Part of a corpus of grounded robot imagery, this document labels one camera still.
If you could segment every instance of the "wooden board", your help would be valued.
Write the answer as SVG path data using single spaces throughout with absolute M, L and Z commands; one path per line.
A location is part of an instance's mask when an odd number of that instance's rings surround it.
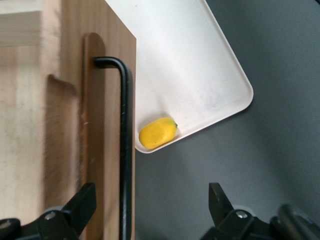
M 86 239 L 104 236 L 105 212 L 105 70 L 94 66 L 93 58 L 105 55 L 106 49 L 98 34 L 84 37 L 82 136 L 84 183 L 95 184 L 96 211 L 86 227 Z
M 136 40 L 104 0 L 44 0 L 40 23 L 39 45 L 0 45 L 0 219 L 17 217 L 22 224 L 48 207 L 64 205 L 85 180 L 81 144 L 74 140 L 79 139 L 75 131 L 80 127 L 84 35 L 98 33 L 106 55 L 122 59 L 133 76 L 136 69 Z M 119 76 L 108 69 L 105 77 Z M 119 81 L 111 82 L 106 86 L 109 111 L 104 119 L 109 166 L 105 195 L 112 196 L 105 201 L 105 239 L 118 238 L 119 222 L 120 88 Z

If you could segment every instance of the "white tray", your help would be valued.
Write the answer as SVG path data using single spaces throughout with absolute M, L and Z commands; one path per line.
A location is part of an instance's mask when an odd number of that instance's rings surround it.
M 152 153 L 245 109 L 253 89 L 205 0 L 106 0 L 137 40 L 135 148 Z M 175 138 L 144 148 L 139 131 L 171 117 Z

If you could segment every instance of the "black metal handle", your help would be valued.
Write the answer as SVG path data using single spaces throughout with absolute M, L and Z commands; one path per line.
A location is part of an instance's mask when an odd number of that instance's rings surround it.
M 130 240 L 132 231 L 132 140 L 133 140 L 133 78 L 130 69 L 118 58 L 95 57 L 100 69 L 116 67 L 120 72 L 120 213 L 119 239 Z

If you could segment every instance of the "light wood panel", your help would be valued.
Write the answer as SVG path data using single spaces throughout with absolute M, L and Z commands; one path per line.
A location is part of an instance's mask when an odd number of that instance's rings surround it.
M 42 211 L 45 82 L 39 46 L 0 47 L 0 218 L 26 224 Z

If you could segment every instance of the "wooden cabinet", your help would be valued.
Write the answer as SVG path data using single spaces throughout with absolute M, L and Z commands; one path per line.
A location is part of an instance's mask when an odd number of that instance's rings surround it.
M 81 117 L 89 33 L 135 77 L 136 39 L 104 0 L 0 1 L 0 219 L 25 225 L 64 205 L 87 180 Z M 104 239 L 119 232 L 118 78 L 105 70 Z

